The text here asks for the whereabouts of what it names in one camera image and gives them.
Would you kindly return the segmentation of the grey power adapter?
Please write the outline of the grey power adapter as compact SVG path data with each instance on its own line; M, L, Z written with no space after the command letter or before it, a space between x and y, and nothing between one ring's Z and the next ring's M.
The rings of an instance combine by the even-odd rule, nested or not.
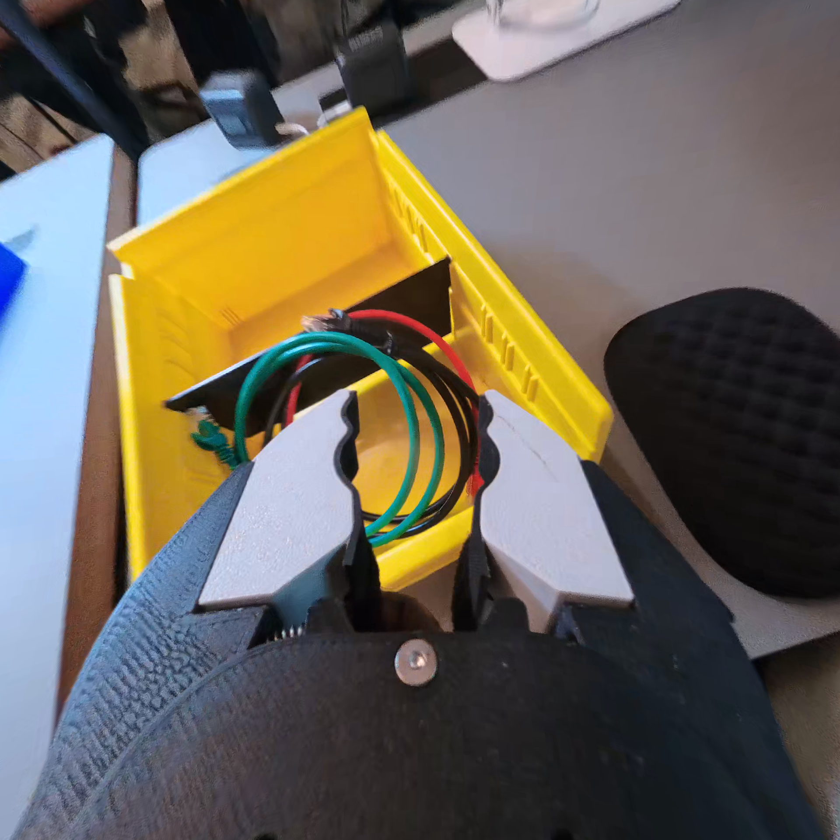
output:
M267 79L255 69L216 71L199 91L227 142L238 150L276 148L282 120Z

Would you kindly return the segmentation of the black bin divider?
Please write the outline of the black bin divider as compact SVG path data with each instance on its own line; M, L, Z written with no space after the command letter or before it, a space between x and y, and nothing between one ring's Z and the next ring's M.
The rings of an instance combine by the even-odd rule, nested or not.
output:
M353 305L350 311L383 309L396 312L417 320L445 336L452 331L448 267L449 259L440 260ZM233 431L239 390L263 353L257 352L236 364L222 366L216 363L211 369L211 374L200 378L197 384L191 387L184 386L180 391L169 395L163 401L163 407L177 413L205 407L218 425ZM370 360L351 355L330 355L327 361L316 365L302 377L297 407L300 410L309 408L332 392L347 388L366 376L379 372L380 369ZM247 437L264 431L270 408L289 376L288 370L277 372L263 385L248 413Z

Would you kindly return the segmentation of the black power adapter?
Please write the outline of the black power adapter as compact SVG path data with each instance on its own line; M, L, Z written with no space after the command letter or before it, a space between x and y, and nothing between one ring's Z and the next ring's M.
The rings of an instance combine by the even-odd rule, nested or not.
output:
M408 103L415 92L402 34L384 20L340 41L334 61L351 109L381 116Z

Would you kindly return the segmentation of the black padded wrist rest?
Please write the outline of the black padded wrist rest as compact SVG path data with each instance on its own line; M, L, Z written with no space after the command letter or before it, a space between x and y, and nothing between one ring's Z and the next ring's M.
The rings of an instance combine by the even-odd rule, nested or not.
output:
M724 288L622 326L605 381L679 518L766 595L839 593L839 341L781 294Z

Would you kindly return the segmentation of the blue flat object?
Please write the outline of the blue flat object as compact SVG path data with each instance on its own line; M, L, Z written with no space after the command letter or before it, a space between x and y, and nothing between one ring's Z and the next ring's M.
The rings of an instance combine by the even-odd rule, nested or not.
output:
M13 305L18 290L21 287L27 264L11 248L1 244L1 320L5 320L7 312Z

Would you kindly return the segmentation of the yellow plastic bin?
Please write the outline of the yellow plastic bin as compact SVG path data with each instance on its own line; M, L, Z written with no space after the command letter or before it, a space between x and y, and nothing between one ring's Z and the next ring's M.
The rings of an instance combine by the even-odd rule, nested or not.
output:
M230 475L170 397L449 259L445 336L495 390L602 460L613 410L478 239L357 111L114 240L110 298L130 580Z

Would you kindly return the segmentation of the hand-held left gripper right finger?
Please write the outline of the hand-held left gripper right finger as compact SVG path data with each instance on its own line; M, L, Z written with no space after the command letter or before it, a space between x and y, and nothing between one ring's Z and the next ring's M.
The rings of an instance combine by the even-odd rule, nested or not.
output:
M583 461L498 391L479 398L479 477L451 602L456 632L504 618L553 635L568 607L626 610L635 595Z

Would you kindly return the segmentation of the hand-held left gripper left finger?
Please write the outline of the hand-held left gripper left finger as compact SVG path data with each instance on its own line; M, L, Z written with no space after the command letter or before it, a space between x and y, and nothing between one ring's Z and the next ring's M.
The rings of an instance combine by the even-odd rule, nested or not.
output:
M267 607L280 634L301 634L312 608L331 601L352 627L377 624L379 568L353 484L359 420L356 392L339 389L253 459L198 596L201 611Z

